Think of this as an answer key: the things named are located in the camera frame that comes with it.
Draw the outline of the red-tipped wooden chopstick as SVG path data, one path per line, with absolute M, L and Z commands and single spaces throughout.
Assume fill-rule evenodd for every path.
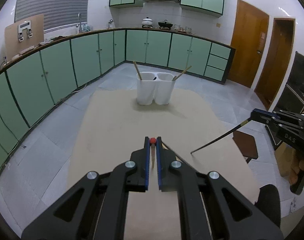
M 151 167 L 155 167 L 155 155 L 156 155 L 156 138 L 150 138 L 150 153 L 151 153 Z

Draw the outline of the brown stool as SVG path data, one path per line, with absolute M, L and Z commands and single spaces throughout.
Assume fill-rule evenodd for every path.
M 233 140 L 243 157 L 246 159 L 247 164 L 252 159 L 256 160 L 258 158 L 255 138 L 252 135 L 240 131 L 234 131 Z

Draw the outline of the wooden door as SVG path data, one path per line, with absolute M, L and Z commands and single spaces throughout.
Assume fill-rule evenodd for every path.
M 257 7 L 237 0 L 231 46 L 236 49 L 228 79 L 251 87 L 266 44 L 269 15 Z

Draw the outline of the beige tablecloth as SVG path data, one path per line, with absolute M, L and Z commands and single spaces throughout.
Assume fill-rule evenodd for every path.
M 135 90 L 97 90 L 91 96 L 73 148 L 67 184 L 89 171 L 104 174 L 143 148 L 145 138 L 162 141 L 201 173 L 219 172 L 251 202 L 259 184 L 232 139 L 197 157 L 191 151 L 225 132 L 224 124 L 198 94 L 173 91 L 168 105 L 137 103 Z M 125 239 L 180 239 L 177 194 L 158 188 L 156 151 L 150 152 L 149 188 L 129 194 Z

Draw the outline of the wooden chopstick in holder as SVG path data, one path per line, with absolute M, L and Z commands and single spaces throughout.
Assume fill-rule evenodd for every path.
M 172 82 L 176 81 L 178 78 L 180 78 L 183 74 L 185 74 L 192 66 L 187 67 L 183 72 L 181 72 L 178 76 L 174 76 L 172 79 Z
M 137 72 L 137 75 L 138 75 L 139 79 L 142 81 L 143 79 L 142 79 L 141 73 L 140 73 L 140 71 L 138 69 L 136 61 L 133 61 L 133 64 L 134 64 L 134 67 L 136 69 L 136 72 Z

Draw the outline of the white double utensil holder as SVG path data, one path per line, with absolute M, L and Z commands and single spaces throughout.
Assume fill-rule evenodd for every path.
M 139 105 L 168 105 L 175 85 L 174 76 L 165 72 L 137 74 L 137 103 Z

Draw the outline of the black wok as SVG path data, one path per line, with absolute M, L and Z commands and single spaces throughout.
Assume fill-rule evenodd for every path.
M 158 22 L 159 29 L 162 30 L 171 30 L 173 24 L 169 23 L 168 20 L 164 20 L 163 22 Z

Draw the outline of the green lower cabinets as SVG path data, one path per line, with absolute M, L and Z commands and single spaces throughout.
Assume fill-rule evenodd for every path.
M 124 62 L 225 83 L 236 50 L 174 31 L 93 31 L 50 42 L 0 69 L 0 172 L 28 131 L 83 85 Z

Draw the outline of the white cooking pot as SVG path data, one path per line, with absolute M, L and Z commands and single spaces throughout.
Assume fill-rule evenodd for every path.
M 153 20 L 151 18 L 142 19 L 142 28 L 153 28 Z

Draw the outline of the brown wooden board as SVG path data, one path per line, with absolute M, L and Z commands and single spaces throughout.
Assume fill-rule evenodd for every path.
M 19 20 L 5 28 L 6 59 L 10 62 L 44 42 L 44 14 Z

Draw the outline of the chrome faucet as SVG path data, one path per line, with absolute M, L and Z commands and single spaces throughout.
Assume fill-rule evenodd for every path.
M 76 27 L 78 28 L 78 33 L 82 33 L 82 15 L 81 13 L 78 13 L 78 23 L 76 24 Z

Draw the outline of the window roller blind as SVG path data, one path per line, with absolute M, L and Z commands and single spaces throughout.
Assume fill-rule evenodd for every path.
M 44 15 L 44 29 L 87 22 L 88 0 L 17 0 L 15 21 Z

